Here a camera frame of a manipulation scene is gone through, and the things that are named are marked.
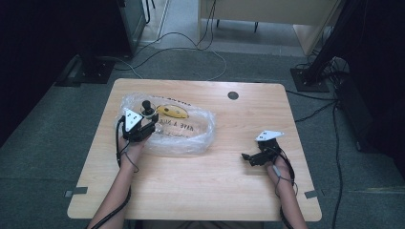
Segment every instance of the wooden table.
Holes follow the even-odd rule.
[[[251,167],[241,153],[259,153],[263,130],[284,132],[277,138],[295,170],[298,202],[306,221],[322,217],[285,89],[280,84],[119,79],[111,91],[68,215],[90,219],[117,174],[114,121],[126,94],[176,98],[216,115],[216,137],[201,156],[144,154],[134,175],[128,219],[279,220],[279,199],[264,167]],[[239,98],[228,98],[236,92]]]

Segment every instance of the gray carpet floor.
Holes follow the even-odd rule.
[[[146,49],[132,64],[145,60]],[[304,57],[218,52],[226,71],[216,81],[280,83],[295,91],[289,69],[307,63]],[[117,63],[118,68],[127,68]],[[148,79],[207,80],[224,70],[213,52],[162,52],[136,69]],[[0,228],[83,228],[88,220],[69,219],[67,190],[73,190],[90,149],[108,95],[118,78],[137,78],[131,71],[113,71],[105,85],[51,87],[0,149]],[[333,97],[328,94],[308,94]],[[328,101],[288,94],[295,119],[311,115]],[[336,228],[402,228],[404,180],[383,154],[356,150],[352,130],[341,110],[335,111],[340,138],[343,195]],[[297,123],[299,136],[318,193],[323,217],[309,228],[331,227],[338,197],[336,134],[332,107]],[[281,228],[266,222],[266,228]]]

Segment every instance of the banana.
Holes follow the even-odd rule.
[[[175,117],[175,118],[188,118],[188,113],[185,109],[175,105],[160,105],[157,107],[159,113]]]

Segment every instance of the forearm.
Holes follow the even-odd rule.
[[[298,205],[295,191],[289,181],[281,179],[277,186],[277,193],[280,197],[280,203],[283,213],[289,224],[294,229],[308,228],[304,217]]]
[[[99,221],[116,210],[125,201],[132,182],[132,177],[132,168],[121,167],[119,169],[119,172],[116,176],[116,179],[114,180],[113,185],[110,188],[110,191],[99,206],[88,228],[92,228]],[[105,222],[100,228],[122,228],[126,212],[125,210],[126,208],[124,207],[111,219]]]

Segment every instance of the plastic bag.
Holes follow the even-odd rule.
[[[174,98],[149,94],[127,94],[122,98],[117,121],[127,109],[141,114],[141,104],[149,100],[159,113],[156,131],[149,137],[144,150],[157,156],[198,156],[214,140],[215,115]],[[142,120],[142,126],[148,122]]]

